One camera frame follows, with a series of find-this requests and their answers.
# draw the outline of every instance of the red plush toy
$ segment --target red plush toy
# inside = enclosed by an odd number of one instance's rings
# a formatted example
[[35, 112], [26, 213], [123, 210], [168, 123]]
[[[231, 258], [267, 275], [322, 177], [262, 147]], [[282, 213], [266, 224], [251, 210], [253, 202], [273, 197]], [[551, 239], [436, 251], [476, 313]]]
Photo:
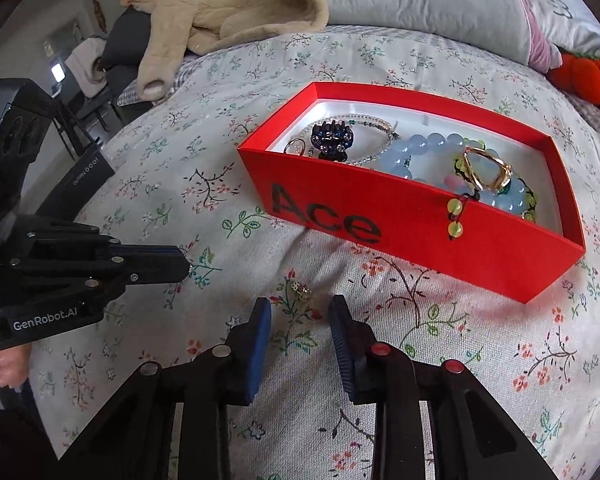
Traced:
[[600, 106], [600, 59], [562, 53], [562, 66], [546, 76], [556, 88]]

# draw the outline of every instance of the white cloth on chair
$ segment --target white cloth on chair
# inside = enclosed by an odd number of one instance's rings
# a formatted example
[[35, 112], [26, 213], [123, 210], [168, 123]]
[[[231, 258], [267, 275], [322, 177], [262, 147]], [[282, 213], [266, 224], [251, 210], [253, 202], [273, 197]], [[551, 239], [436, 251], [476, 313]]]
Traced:
[[104, 72], [97, 68], [105, 43], [102, 38], [88, 38], [75, 47], [64, 62], [74, 74], [85, 97], [94, 97], [107, 85]]

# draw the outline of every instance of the red cardboard box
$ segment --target red cardboard box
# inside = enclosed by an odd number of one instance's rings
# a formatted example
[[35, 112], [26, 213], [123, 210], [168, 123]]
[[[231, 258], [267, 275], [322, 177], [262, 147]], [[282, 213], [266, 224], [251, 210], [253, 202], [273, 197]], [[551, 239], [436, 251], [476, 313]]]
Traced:
[[[483, 128], [541, 152], [555, 189], [562, 234], [469, 201], [464, 234], [449, 240], [451, 192], [380, 171], [274, 152], [281, 134], [323, 101], [408, 108]], [[239, 147], [267, 212], [522, 303], [586, 251], [573, 190], [551, 137], [508, 117], [452, 99], [398, 88], [311, 83]]]

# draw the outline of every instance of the fluffy beige jacket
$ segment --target fluffy beige jacket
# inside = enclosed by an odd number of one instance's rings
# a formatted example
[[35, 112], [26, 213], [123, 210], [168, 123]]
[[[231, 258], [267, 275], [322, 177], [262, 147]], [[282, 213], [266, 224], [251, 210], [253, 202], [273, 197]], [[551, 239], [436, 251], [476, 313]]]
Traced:
[[186, 48], [204, 55], [289, 32], [321, 30], [326, 0], [122, 0], [151, 13], [151, 38], [138, 72], [138, 95], [166, 94]]

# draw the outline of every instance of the human hand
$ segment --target human hand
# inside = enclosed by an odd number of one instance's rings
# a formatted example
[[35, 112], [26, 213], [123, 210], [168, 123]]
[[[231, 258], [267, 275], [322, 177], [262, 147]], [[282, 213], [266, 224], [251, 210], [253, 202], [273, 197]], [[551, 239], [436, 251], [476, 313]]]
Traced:
[[31, 343], [0, 350], [0, 387], [17, 388], [29, 377]]

